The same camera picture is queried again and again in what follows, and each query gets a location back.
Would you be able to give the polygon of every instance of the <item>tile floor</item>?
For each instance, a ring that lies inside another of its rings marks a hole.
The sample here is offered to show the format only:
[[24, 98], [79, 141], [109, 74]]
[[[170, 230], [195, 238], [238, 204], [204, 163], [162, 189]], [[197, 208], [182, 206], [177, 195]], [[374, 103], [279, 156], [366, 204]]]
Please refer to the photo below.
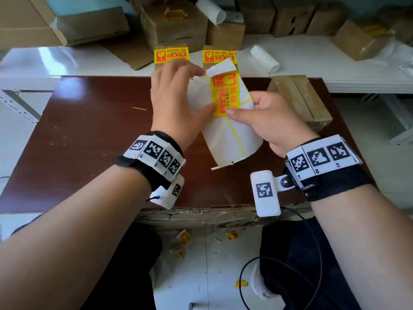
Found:
[[[27, 95], [24, 99], [43, 112], [48, 96]], [[400, 208], [413, 208], [413, 145], [388, 143], [399, 129], [398, 122], [381, 103], [364, 106], [355, 99], [337, 99], [336, 104], [379, 189]], [[13, 171], [33, 126], [0, 103], [0, 130], [0, 176], [7, 176]], [[0, 193], [6, 182], [7, 179], [0, 180]], [[0, 214], [0, 239], [7, 239], [16, 228], [38, 215]], [[191, 231], [193, 238], [185, 246], [183, 260], [169, 252], [176, 233], [162, 233], [164, 250], [155, 265], [154, 294], [158, 309], [187, 309], [190, 302], [195, 303], [194, 309], [244, 309], [235, 282], [245, 262], [259, 253], [261, 228], [238, 231], [240, 238], [234, 240], [226, 238], [224, 229], [215, 234], [210, 230]], [[248, 267], [243, 276], [246, 281], [251, 269], [252, 266]], [[251, 309], [281, 310], [284, 306], [280, 298], [262, 301], [251, 287], [244, 288], [244, 292]]]

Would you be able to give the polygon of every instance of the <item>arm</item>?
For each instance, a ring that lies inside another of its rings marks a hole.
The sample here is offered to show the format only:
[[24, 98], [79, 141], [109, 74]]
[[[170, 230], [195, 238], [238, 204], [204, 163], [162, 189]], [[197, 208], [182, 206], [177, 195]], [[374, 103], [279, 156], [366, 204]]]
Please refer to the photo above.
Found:
[[[281, 157], [318, 135], [279, 94], [251, 92], [255, 110], [227, 110]], [[413, 220], [371, 185], [312, 202], [314, 213], [363, 310], [413, 304]]]
[[[189, 109], [189, 80], [203, 74], [179, 59], [152, 75], [152, 130], [170, 135], [183, 151], [215, 109], [213, 104], [200, 112]], [[111, 166], [0, 244], [2, 308], [80, 308], [150, 192], [140, 172]]]

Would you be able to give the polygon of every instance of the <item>white paper roll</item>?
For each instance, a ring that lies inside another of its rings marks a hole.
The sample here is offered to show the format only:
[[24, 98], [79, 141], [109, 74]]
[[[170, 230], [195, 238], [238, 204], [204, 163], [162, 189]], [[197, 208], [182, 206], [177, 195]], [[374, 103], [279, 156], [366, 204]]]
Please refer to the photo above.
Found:
[[214, 24], [221, 24], [226, 17], [226, 13], [212, 0], [198, 0], [197, 7]]
[[275, 73], [280, 68], [280, 63], [276, 61], [263, 47], [255, 45], [251, 49], [251, 54], [269, 73]]

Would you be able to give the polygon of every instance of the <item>hand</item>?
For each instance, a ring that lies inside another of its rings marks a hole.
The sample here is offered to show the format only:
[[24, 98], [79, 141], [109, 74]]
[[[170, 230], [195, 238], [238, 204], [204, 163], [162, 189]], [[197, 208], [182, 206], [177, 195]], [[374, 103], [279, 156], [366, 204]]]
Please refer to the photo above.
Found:
[[185, 59], [166, 62], [152, 74], [151, 100], [154, 111], [151, 130], [167, 133], [185, 151], [212, 116], [216, 105], [193, 111], [188, 104], [188, 84], [192, 77], [203, 76], [204, 69]]
[[227, 109], [228, 117], [252, 126], [270, 143], [272, 151], [285, 157], [288, 151], [317, 138], [279, 93], [251, 91], [255, 110]]

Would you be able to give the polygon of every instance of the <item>white countertop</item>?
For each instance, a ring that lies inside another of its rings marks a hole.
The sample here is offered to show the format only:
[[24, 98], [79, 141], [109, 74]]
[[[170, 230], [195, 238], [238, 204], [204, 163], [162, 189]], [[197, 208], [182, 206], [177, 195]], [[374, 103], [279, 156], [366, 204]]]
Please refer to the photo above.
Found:
[[[243, 77], [269, 77], [250, 54], [255, 44], [265, 48], [281, 65], [276, 75], [322, 77], [331, 93], [413, 93], [413, 78], [402, 72], [400, 57], [384, 66], [371, 60], [355, 62], [328, 37], [245, 35], [237, 51]], [[201, 51], [190, 54], [202, 66]], [[0, 63], [0, 89], [54, 90], [61, 76], [150, 76], [153, 63], [132, 70], [100, 45], [12, 49]]]

